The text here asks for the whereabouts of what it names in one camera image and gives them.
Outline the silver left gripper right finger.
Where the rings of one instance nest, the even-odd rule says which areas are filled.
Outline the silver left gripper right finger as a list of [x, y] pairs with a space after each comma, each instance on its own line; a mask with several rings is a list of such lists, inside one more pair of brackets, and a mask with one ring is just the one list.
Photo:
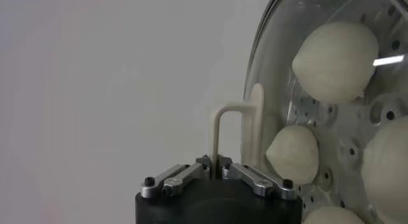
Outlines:
[[259, 197], [279, 197], [283, 200], [296, 200], [298, 197], [298, 187], [292, 180], [267, 174], [252, 165], [233, 163], [229, 157], [218, 156], [218, 174], [222, 179], [244, 182]]

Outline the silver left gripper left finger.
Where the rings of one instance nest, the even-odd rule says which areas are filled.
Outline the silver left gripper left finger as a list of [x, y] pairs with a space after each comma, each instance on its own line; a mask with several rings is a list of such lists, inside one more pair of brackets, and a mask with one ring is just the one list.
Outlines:
[[207, 155], [196, 158], [191, 165], [176, 164], [155, 177], [146, 177], [140, 188], [143, 198], [157, 198], [165, 192], [168, 196], [180, 195], [194, 179], [209, 179], [211, 160]]

